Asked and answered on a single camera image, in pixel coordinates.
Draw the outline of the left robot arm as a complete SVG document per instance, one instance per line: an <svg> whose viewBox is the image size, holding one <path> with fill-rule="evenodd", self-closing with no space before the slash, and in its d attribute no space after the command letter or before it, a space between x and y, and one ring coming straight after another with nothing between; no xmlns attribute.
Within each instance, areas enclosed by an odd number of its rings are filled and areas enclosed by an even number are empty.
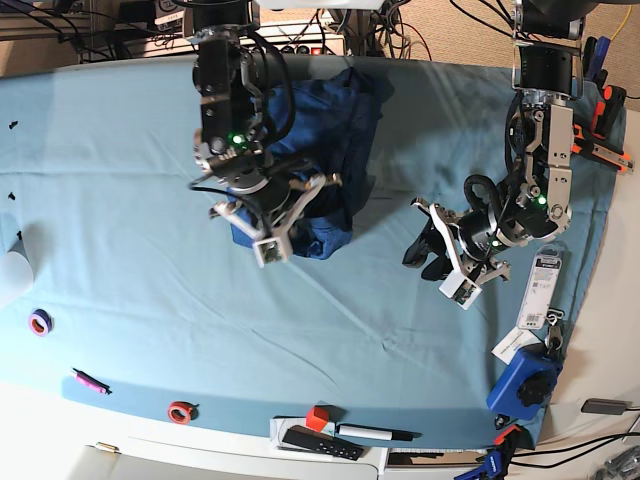
<svg viewBox="0 0 640 480"><path fill-rule="evenodd" d="M517 1L512 28L514 98L504 131L506 176L473 174L467 211L442 207L428 216L402 263L428 281L455 269L475 282L506 277L496 255L531 240L552 240L570 224L574 113L583 90L582 37L591 1Z"/></svg>

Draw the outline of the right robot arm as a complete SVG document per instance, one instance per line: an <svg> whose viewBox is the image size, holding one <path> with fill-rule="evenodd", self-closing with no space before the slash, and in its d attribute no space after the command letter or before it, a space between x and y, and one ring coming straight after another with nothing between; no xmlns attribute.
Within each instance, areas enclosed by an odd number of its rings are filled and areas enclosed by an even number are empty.
<svg viewBox="0 0 640 480"><path fill-rule="evenodd" d="M290 196L268 151L295 120L286 61L260 34L255 2L185 1L182 7L192 24L184 35L196 47L192 77L200 98L194 160L202 174L191 187L217 180L268 230Z"/></svg>

